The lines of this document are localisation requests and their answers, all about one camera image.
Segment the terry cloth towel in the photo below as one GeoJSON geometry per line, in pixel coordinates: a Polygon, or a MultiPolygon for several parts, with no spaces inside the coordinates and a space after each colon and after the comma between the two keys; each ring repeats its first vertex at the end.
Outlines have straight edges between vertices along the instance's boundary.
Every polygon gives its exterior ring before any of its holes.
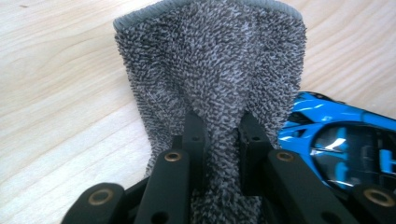
{"type": "Polygon", "coordinates": [[[261,198],[240,189],[235,129],[248,111],[279,148],[303,70],[300,13],[276,1],[165,0],[114,26],[151,143],[147,175],[193,110],[211,146],[207,190],[193,194],[191,222],[258,223],[261,198]]]}

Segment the light wooden surface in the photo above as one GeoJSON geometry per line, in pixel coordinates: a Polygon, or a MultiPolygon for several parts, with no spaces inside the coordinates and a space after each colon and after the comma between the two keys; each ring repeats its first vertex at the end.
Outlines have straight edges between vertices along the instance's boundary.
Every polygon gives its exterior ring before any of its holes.
{"type": "MultiPolygon", "coordinates": [[[[59,223],[88,187],[143,177],[112,22],[153,2],[0,3],[0,223],[59,223]]],[[[284,2],[307,26],[302,90],[396,119],[396,1],[284,2]]]]}

